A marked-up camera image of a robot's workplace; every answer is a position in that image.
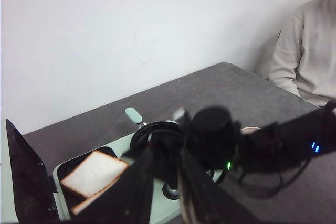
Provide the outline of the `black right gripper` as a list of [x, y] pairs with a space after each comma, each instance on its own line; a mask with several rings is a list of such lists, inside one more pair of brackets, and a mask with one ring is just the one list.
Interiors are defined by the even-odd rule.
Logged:
[[204, 171], [221, 170], [225, 179], [233, 166], [238, 142], [242, 139], [241, 124], [232, 120], [228, 108], [214, 105], [199, 110], [193, 117], [185, 108], [173, 113], [184, 134], [184, 148]]

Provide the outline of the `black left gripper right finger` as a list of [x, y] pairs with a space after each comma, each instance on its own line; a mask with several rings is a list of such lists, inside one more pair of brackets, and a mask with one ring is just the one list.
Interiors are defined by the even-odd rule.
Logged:
[[260, 223], [222, 190], [185, 148], [178, 160], [178, 190], [183, 223]]

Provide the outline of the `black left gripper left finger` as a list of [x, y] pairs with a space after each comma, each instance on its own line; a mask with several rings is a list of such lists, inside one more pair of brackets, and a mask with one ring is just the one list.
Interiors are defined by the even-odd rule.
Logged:
[[[65, 222], [148, 223], [153, 197], [153, 159], [153, 151], [145, 149], [129, 164], [112, 187], [78, 215], [73, 214], [71, 220]], [[62, 188], [80, 196], [63, 185]]]

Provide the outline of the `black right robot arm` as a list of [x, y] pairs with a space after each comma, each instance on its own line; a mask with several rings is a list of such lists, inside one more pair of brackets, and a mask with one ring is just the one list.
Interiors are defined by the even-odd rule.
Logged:
[[246, 173], [279, 173], [335, 151], [335, 101], [285, 123], [271, 123], [243, 134], [223, 106], [193, 117], [180, 108], [173, 119], [186, 135], [188, 151], [205, 169], [240, 166]]

